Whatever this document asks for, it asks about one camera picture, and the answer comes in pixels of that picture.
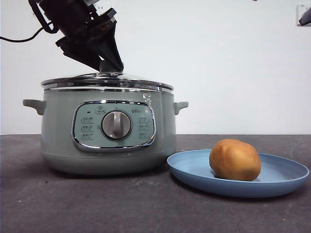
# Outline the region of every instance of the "orange food item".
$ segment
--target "orange food item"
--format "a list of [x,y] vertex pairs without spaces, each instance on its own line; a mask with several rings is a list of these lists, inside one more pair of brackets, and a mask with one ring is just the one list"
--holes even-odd
[[209,155],[209,165],[220,178],[238,181],[252,181],[261,170],[256,149],[235,139],[217,142]]

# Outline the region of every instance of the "cooker handle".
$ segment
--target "cooker handle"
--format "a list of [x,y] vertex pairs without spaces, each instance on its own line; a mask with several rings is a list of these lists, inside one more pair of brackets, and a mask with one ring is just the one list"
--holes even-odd
[[46,102],[41,100],[23,100],[23,105],[36,109],[37,113],[42,116],[44,114]]
[[175,102],[174,103],[175,115],[178,115],[180,109],[187,108],[188,106],[189,106],[188,102]]

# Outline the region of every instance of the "table surface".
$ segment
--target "table surface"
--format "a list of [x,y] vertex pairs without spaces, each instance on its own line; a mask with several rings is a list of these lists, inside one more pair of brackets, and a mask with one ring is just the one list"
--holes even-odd
[[[311,169],[311,135],[178,135],[177,151],[210,149],[236,138],[258,152]],[[139,174],[85,177],[49,168],[39,135],[1,136],[4,233],[304,233],[311,229],[311,179],[269,199],[240,199],[193,189],[167,164]]]

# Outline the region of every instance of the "plate rim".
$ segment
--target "plate rim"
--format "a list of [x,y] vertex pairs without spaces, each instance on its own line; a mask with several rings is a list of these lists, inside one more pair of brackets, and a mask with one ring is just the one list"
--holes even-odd
[[177,169],[177,168],[173,167],[173,166],[170,164],[170,162],[169,162],[170,158],[173,157],[173,156],[175,156],[175,155],[177,155],[177,154],[182,154],[182,153],[186,153],[186,152],[195,152],[195,151],[212,151],[212,149],[200,149],[200,150],[185,150],[185,151],[180,151],[180,152],[177,152],[177,153],[174,153],[174,154],[170,155],[170,156],[167,158],[166,162],[167,162],[167,164],[168,164],[171,168],[173,168],[173,169],[175,169],[175,170],[177,170],[177,171],[180,171],[180,172],[183,172],[183,173],[192,175],[192,176],[196,176],[196,177],[201,177],[201,178],[204,178],[204,179],[211,179],[211,180],[216,180],[216,181],[221,181],[221,182],[237,182],[237,183],[249,183],[249,184],[289,183],[289,182],[295,182],[295,181],[298,181],[298,180],[303,180],[303,179],[307,178],[307,177],[309,176],[309,174],[310,174],[309,169],[308,169],[306,166],[304,166],[303,164],[299,163],[299,162],[296,162],[296,161],[291,160],[291,159],[283,158],[283,157],[280,157],[280,156],[276,156],[276,155],[272,155],[272,154],[266,154],[266,153],[259,153],[259,152],[258,152],[258,154],[261,154],[261,155],[267,155],[267,156],[271,156],[271,157],[276,157],[276,158],[278,158],[278,159],[284,159],[284,160],[288,160],[288,161],[291,161],[291,162],[293,162],[293,163],[296,163],[296,164],[302,166],[302,167],[306,170],[307,173],[306,173],[304,176],[301,176],[301,177],[298,177],[298,178],[295,178],[295,179],[285,180],[285,181],[279,181],[279,182],[237,181],[237,180],[221,179],[221,178],[216,178],[216,177],[204,177],[204,176],[200,176],[200,175],[191,174],[191,173],[188,173],[188,172],[186,172],[186,171],[182,171],[182,170],[180,170],[180,169]]

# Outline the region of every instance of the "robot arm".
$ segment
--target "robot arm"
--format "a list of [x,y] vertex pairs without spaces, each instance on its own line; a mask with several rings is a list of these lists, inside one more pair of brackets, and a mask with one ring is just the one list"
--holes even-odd
[[[44,30],[65,37],[56,42],[64,55],[98,71],[123,71],[115,41],[116,11],[110,8],[102,15],[96,13],[98,0],[28,0]],[[53,29],[45,21],[52,22]]]
[[311,8],[309,8],[301,17],[299,20],[299,23],[301,26],[305,26],[309,23],[311,23]]

